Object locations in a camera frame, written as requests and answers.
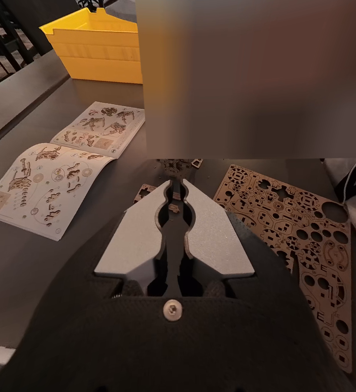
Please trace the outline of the large wooden parts sheet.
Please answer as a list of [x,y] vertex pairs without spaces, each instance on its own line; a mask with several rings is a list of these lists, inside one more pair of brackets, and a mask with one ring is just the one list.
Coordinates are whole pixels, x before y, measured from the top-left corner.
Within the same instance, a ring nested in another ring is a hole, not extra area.
[[214,201],[284,262],[339,367],[352,373],[351,223],[329,199],[231,164]]

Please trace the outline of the small wooden parts strip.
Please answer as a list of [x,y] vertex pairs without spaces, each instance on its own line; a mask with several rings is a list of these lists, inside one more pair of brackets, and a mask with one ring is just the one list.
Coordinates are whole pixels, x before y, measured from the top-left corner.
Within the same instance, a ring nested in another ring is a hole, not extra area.
[[[144,198],[146,195],[148,195],[149,193],[151,193],[153,190],[155,190],[156,187],[149,185],[149,184],[143,184],[140,188],[140,190],[137,192],[134,200],[133,200],[133,204],[137,203],[138,201],[140,201],[142,198]],[[172,194],[172,199],[173,200],[178,200],[180,201],[180,193],[178,192],[173,192]],[[169,210],[172,211],[175,214],[180,213],[180,209],[178,207],[178,205],[175,202],[171,202],[169,203]]]

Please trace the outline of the yellow plastic bin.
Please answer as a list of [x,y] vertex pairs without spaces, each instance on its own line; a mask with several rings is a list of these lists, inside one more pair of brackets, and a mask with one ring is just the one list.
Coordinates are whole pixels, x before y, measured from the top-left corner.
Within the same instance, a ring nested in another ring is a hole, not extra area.
[[143,83],[136,23],[82,8],[40,29],[71,78]]

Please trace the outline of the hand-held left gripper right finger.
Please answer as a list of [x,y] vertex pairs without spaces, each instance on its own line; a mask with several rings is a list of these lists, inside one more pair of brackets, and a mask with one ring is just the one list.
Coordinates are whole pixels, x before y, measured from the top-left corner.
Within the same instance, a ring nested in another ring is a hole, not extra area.
[[185,233],[185,255],[195,279],[250,277],[254,268],[226,211],[188,180],[180,185]]

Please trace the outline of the black metal chair frame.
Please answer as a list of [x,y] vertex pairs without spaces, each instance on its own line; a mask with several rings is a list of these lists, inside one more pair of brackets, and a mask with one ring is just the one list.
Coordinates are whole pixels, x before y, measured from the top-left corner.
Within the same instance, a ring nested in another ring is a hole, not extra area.
[[40,56],[34,39],[25,32],[14,13],[0,1],[0,82]]

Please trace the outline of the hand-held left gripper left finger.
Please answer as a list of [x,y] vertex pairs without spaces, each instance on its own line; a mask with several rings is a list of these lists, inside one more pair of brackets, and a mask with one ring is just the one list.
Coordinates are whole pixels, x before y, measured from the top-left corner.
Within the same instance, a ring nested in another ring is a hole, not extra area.
[[172,181],[168,180],[128,208],[94,272],[123,280],[154,280],[154,260],[165,248],[161,227],[169,219]]

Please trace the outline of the open instruction booklet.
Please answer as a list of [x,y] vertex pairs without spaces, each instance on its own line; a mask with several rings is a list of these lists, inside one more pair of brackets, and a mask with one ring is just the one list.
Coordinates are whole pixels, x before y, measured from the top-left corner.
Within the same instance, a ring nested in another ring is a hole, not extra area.
[[60,240],[99,173],[144,122],[144,109],[94,102],[14,161],[0,180],[0,221]]

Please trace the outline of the assembled wooden gear model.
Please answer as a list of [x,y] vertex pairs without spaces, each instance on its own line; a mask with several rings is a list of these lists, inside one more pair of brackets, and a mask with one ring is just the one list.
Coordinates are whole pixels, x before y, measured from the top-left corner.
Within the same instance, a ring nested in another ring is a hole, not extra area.
[[186,178],[192,169],[199,169],[203,163],[202,158],[196,159],[156,159],[164,171],[173,178]]

